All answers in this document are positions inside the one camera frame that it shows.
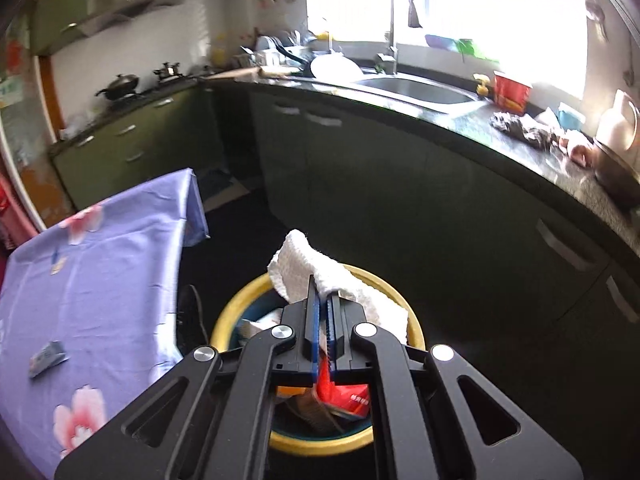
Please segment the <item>white paper towel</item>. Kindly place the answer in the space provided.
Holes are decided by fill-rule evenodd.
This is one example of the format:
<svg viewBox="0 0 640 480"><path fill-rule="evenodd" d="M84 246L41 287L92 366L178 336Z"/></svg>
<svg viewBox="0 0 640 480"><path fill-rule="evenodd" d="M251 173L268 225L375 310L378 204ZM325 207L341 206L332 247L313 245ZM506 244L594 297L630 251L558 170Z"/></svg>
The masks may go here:
<svg viewBox="0 0 640 480"><path fill-rule="evenodd" d="M312 248L303 232L292 230L286 234L267 270L273 288L289 304L308 296L312 276L322 300L337 292L342 298L360 304L368 322L392 333L402 344L408 342L408 311L356 278L341 263Z"/></svg>

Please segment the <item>dark kitchen counter cabinet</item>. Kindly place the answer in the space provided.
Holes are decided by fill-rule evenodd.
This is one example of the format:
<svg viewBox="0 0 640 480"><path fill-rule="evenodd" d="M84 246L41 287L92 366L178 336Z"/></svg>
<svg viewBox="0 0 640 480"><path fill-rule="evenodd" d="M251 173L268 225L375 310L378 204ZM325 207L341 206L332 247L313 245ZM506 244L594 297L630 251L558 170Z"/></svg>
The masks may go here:
<svg viewBox="0 0 640 480"><path fill-rule="evenodd" d="M639 354L639 254L591 209L465 136L287 86L207 84L270 216L381 275L470 361Z"/></svg>

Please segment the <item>red snack wrapper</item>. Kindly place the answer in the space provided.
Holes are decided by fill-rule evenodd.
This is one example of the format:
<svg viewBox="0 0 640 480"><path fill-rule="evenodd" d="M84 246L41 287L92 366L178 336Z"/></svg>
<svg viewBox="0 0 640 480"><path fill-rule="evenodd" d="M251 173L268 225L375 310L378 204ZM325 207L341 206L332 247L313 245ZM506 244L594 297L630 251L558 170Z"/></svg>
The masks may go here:
<svg viewBox="0 0 640 480"><path fill-rule="evenodd" d="M334 415L347 419L365 419L370 411L367 385L341 386L332 382L329 360L322 354L318 380L314 385L317 399Z"/></svg>

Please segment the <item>purple floral tablecloth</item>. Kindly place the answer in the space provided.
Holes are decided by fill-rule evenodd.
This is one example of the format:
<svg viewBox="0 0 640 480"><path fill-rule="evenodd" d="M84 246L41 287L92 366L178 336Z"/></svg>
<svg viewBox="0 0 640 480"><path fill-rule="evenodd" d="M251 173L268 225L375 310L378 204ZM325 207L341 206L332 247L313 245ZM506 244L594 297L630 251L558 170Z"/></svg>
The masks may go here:
<svg viewBox="0 0 640 480"><path fill-rule="evenodd" d="M38 474L180 360L178 270L208 234L189 169L100 200L11 255L1 289L1 418ZM68 360L35 379L29 359L61 341Z"/></svg>

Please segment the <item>green lower cabinets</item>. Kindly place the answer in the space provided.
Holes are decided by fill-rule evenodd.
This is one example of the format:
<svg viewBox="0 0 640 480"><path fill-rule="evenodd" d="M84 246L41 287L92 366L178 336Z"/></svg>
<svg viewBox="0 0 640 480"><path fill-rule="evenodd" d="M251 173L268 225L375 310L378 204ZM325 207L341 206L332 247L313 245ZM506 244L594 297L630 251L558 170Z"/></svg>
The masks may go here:
<svg viewBox="0 0 640 480"><path fill-rule="evenodd" d="M180 169L226 166L212 95L196 82L130 102L54 144L51 160L76 209Z"/></svg>

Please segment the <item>small white blue tube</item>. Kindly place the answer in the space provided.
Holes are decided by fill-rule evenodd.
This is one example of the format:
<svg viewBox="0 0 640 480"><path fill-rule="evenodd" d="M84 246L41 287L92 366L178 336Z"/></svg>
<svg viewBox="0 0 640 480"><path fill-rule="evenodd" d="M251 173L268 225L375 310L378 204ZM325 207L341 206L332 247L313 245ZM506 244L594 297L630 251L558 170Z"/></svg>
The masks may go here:
<svg viewBox="0 0 640 480"><path fill-rule="evenodd" d="M68 360L68 356L61 341L49 341L42 349L29 359L28 377L35 379L50 368L56 367Z"/></svg>

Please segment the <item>stainless steel sink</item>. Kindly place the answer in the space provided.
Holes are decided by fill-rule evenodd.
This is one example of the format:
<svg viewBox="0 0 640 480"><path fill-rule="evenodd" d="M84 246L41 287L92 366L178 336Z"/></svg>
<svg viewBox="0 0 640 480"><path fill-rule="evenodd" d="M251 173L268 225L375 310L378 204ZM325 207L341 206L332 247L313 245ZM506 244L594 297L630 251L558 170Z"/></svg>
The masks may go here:
<svg viewBox="0 0 640 480"><path fill-rule="evenodd" d="M477 97L469 92L440 84L437 81L408 75L369 76L358 80L357 84L437 105L456 105L477 101Z"/></svg>

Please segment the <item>dish rack with dishes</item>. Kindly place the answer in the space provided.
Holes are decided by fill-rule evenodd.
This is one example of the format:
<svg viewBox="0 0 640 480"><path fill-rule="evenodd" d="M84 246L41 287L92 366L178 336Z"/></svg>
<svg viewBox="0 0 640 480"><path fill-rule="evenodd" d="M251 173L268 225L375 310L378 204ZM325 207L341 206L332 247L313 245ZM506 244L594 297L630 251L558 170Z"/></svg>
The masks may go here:
<svg viewBox="0 0 640 480"><path fill-rule="evenodd" d="M235 55L242 67L258 66L264 77L299 76L325 82L357 81L364 77L361 68L341 53L329 50L311 53L300 44L285 47L277 37L259 36L252 50L239 46L242 54Z"/></svg>

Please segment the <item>black gooseneck faucet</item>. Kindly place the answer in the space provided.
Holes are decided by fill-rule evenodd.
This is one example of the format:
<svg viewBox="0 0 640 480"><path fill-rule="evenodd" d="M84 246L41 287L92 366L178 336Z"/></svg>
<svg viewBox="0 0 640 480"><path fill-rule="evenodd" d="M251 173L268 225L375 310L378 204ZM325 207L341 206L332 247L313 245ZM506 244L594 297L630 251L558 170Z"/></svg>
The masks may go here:
<svg viewBox="0 0 640 480"><path fill-rule="evenodd" d="M411 29L421 27L414 0L390 0L390 29L386 36L386 48L375 57L375 69L379 74L397 74L397 33L399 32L400 21L404 21L404 26Z"/></svg>

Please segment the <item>steel pot on stove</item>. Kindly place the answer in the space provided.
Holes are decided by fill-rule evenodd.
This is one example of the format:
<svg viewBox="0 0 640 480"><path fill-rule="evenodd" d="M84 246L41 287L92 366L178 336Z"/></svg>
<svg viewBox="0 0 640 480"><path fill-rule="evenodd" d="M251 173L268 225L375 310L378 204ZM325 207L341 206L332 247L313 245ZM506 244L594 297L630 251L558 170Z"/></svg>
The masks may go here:
<svg viewBox="0 0 640 480"><path fill-rule="evenodd" d="M162 67L153 70L153 74L158 84L168 84L168 82L173 82L184 77L183 73L180 72L179 62L165 62Z"/></svg>

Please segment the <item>red container on counter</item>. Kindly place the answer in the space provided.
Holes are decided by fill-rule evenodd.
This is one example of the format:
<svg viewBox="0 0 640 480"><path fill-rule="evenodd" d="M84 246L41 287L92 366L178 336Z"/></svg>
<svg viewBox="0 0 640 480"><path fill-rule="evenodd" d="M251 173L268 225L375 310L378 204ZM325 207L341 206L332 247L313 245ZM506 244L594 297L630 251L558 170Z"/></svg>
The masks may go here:
<svg viewBox="0 0 640 480"><path fill-rule="evenodd" d="M494 71L494 101L506 112L524 115L532 86L512 78L504 73Z"/></svg>

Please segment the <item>black wok on stove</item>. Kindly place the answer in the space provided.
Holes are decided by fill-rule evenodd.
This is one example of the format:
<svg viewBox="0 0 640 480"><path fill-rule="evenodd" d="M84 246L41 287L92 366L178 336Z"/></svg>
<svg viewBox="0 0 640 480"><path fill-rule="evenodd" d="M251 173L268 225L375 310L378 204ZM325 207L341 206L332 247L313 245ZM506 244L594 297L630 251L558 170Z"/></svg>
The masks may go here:
<svg viewBox="0 0 640 480"><path fill-rule="evenodd" d="M96 96L104 96L109 101L117 101L130 94L135 94L139 77L135 74L118 74L105 88L96 92Z"/></svg>

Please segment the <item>white electric kettle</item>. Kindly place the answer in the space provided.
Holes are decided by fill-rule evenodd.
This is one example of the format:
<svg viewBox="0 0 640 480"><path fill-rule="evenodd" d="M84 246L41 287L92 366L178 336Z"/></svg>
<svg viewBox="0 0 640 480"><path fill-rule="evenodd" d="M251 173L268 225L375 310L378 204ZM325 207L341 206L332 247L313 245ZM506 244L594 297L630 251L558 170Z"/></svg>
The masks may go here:
<svg viewBox="0 0 640 480"><path fill-rule="evenodd" d="M620 156L631 167L639 163L639 110L630 95L618 89L611 108L597 128L596 140Z"/></svg>

